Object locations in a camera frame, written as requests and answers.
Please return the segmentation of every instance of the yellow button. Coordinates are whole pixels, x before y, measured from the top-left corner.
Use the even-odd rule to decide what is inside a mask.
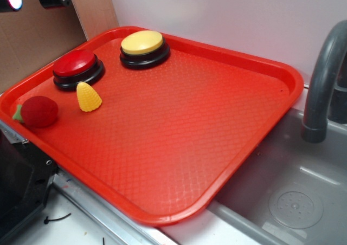
[[[121,48],[126,54],[147,54],[158,49],[163,44],[163,36],[156,31],[139,31],[133,33],[121,42]]]

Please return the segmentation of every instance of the textured tray surface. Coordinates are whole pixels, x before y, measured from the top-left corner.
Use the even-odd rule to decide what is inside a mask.
[[[177,50],[180,38],[170,36],[166,62],[130,70],[119,61],[123,37],[92,46],[106,68],[93,85],[103,100],[98,110],[82,112],[75,92],[55,88],[48,66],[39,71],[47,79],[32,83],[7,113],[31,96],[55,100],[52,126],[11,124],[130,217],[177,222],[207,205],[298,97],[302,80],[291,70],[297,84],[288,86],[264,71]]]

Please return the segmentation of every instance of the tray rim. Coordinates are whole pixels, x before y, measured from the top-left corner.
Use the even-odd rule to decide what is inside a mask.
[[[78,50],[78,49],[93,50],[110,40],[123,37],[121,36],[123,34],[133,33],[135,31],[140,31],[140,30],[147,30],[147,29],[135,27],[135,26],[126,26],[126,27],[118,27],[118,28],[110,29],[96,36],[90,41],[87,41],[77,46],[71,51]],[[301,77],[301,75],[296,69],[294,69],[293,67],[287,64],[277,62],[277,61],[272,61],[272,60],[254,56],[254,55],[241,53],[234,50],[211,46],[209,44],[200,43],[200,42],[180,38],[177,36],[168,35],[165,33],[162,33],[162,34],[172,49],[183,51],[192,55],[201,56],[206,59],[223,62],[223,63],[237,66],[240,68],[248,69],[253,72],[266,74],[268,76],[275,77],[283,81],[288,86],[290,94],[286,102],[284,102],[280,108],[278,108],[275,112],[273,112],[271,116],[268,117],[268,120],[275,121],[275,122],[271,123],[272,126],[262,126],[257,131],[257,134],[255,134],[249,140],[249,143],[252,143],[254,147],[256,147],[256,145],[263,140],[263,138],[267,135],[267,133],[276,125],[276,123],[282,118],[282,116],[290,109],[290,107],[294,104],[296,99],[300,96],[300,94],[303,91],[303,88],[304,88],[303,78]],[[43,68],[34,72],[32,75],[29,75],[22,81],[13,85],[0,96],[0,119],[3,120],[6,124],[8,124],[15,131],[17,131],[19,134],[21,134],[23,137],[27,138],[29,141],[37,145],[40,149],[42,149],[45,153],[50,155],[53,159],[55,159],[54,158],[55,155],[59,154],[59,151],[56,148],[47,145],[44,142],[44,140],[37,137],[28,128],[13,121],[12,116],[9,114],[9,107],[20,96],[22,96],[23,94],[25,94],[32,88],[36,87],[40,83],[51,78],[53,75],[47,72],[47,70],[50,70],[52,68],[55,61],[47,64]],[[255,70],[255,69],[259,69],[259,67],[266,67],[267,72],[265,73],[259,70]],[[205,209],[206,206],[209,204],[209,202],[214,198],[215,194],[218,193],[220,188],[223,187],[224,183],[226,183],[226,181],[232,176],[232,174],[238,169],[238,167],[241,166],[242,162],[247,159],[248,155],[251,152],[252,150],[247,152],[242,150],[239,154],[237,154],[233,158],[233,164],[235,163],[235,161],[236,163],[238,163],[238,166],[236,168],[233,168],[232,170],[230,169],[227,170],[230,167],[228,165],[221,172],[221,174],[216,178],[216,181],[214,181],[212,185],[210,185],[208,189],[206,189],[206,191],[201,194],[200,198],[194,204],[192,204],[191,206],[187,208],[184,208],[182,211],[179,211],[173,215],[152,215],[143,211],[139,207],[134,208],[132,206],[133,205],[132,202],[130,202],[131,204],[122,204],[122,205],[114,204],[112,202],[111,204],[113,204],[118,209],[125,211],[126,212],[125,214],[128,214],[129,211],[130,212],[136,211],[136,214],[134,215],[132,213],[130,217],[146,225],[163,226],[163,225],[179,222]],[[81,170],[80,167],[72,160],[68,159],[68,161],[65,161],[64,166],[61,166],[61,167],[67,170],[68,172],[75,171],[78,169],[79,175],[78,176],[74,175],[78,180],[82,181],[84,184],[86,184],[89,187],[90,185],[87,184],[86,182],[90,183],[92,181],[93,186],[90,187],[92,190],[94,190],[96,193],[101,195],[105,200],[109,202],[113,200],[112,198],[114,198],[114,195],[115,195],[115,192],[113,189],[110,189],[109,186],[106,186],[105,183],[99,181],[91,173],[85,170]],[[126,199],[126,197],[124,197],[123,195],[119,193],[117,193],[116,196],[121,197],[122,199]]]

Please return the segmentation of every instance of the sink drain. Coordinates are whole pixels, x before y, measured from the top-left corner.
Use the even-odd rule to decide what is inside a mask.
[[[296,185],[274,192],[269,200],[269,209],[276,221],[293,229],[311,227],[323,215],[320,199]]]

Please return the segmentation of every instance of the black device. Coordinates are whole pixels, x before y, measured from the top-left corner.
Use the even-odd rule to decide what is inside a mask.
[[[0,130],[0,244],[44,209],[56,170],[37,146],[11,144]]]

